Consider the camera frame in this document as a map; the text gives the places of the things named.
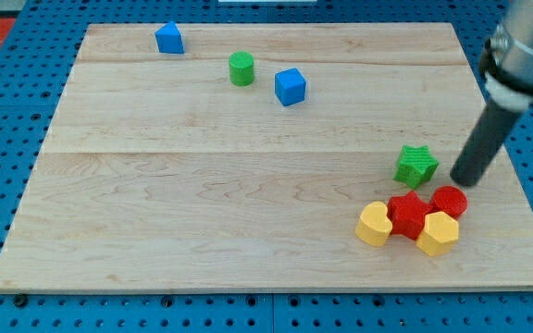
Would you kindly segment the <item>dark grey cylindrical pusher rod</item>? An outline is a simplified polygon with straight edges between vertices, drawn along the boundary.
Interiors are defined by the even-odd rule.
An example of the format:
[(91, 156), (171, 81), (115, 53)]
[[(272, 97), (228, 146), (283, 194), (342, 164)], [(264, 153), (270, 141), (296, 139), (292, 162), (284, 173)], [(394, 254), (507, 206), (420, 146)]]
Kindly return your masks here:
[(456, 158), (451, 179), (460, 186), (476, 186), (522, 116), (490, 99)]

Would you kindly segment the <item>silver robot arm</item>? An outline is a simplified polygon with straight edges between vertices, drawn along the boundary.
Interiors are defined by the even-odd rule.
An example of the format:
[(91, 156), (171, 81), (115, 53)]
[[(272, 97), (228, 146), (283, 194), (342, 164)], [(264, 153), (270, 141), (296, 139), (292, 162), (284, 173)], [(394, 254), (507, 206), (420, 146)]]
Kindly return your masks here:
[(451, 179), (478, 184), (519, 118), (533, 106), (533, 0), (513, 1), (486, 40), (478, 70), (489, 93)]

